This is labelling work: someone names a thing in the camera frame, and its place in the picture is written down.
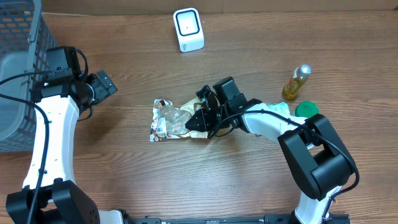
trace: white device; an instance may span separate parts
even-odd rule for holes
[[[205,36],[196,9],[191,7],[178,10],[173,19],[181,52],[190,52],[205,46]]]

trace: bottle cap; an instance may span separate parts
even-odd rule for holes
[[[311,118],[319,112],[318,107],[311,101],[304,101],[294,110],[294,115],[298,117]]]
[[[309,75],[311,73],[311,66],[309,65],[300,66],[300,72],[302,75]]]

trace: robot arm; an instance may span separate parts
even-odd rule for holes
[[[81,73],[76,53],[82,54],[73,47],[48,49],[51,72],[35,84],[33,102],[49,120],[49,146],[43,179],[40,188],[36,189],[46,130],[42,113],[35,110],[35,144],[28,175],[22,191],[9,194],[6,202],[7,212],[16,224],[27,223],[30,211],[34,214],[31,223],[88,224],[101,220],[103,223],[122,224],[129,218],[123,217],[121,211],[98,210],[94,201],[75,183],[73,137],[78,117],[117,91],[104,71],[87,75],[86,65],[85,72]],[[36,192],[38,197],[31,208]],[[57,208],[42,211],[49,202]]]
[[[291,221],[303,224],[324,223],[329,217],[328,212],[325,216],[324,212],[330,207],[330,197],[347,183],[355,169],[350,166],[350,163],[354,164],[353,158],[327,118],[320,114],[309,119],[295,117],[277,113],[259,100],[247,101],[232,77],[219,81],[213,88],[214,93],[208,86],[197,92],[206,108],[198,110],[187,122],[186,128],[194,127],[197,131],[207,131],[201,127],[212,127],[209,133],[211,138],[216,135],[217,129],[232,125],[234,129],[240,128],[247,133],[260,134],[278,143],[293,178],[302,191]],[[220,107],[214,103],[216,101],[220,103]],[[196,117],[203,117],[203,121],[198,122],[200,119]],[[228,121],[228,124],[219,122],[219,117]],[[332,142],[338,150],[325,144],[317,136]],[[312,156],[309,149],[321,145],[324,150]]]

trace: plastic bag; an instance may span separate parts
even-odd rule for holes
[[[155,100],[154,116],[150,126],[150,141],[163,141],[180,138],[207,138],[207,132],[190,131],[185,123],[202,109],[203,105],[198,98],[185,103],[181,108],[173,106],[171,101]]]

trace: green lid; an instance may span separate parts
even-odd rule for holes
[[[304,118],[311,118],[312,116],[316,115],[318,112],[319,109],[315,105],[315,103],[312,103],[310,101],[304,101],[296,107],[296,110],[294,110],[294,115]]]

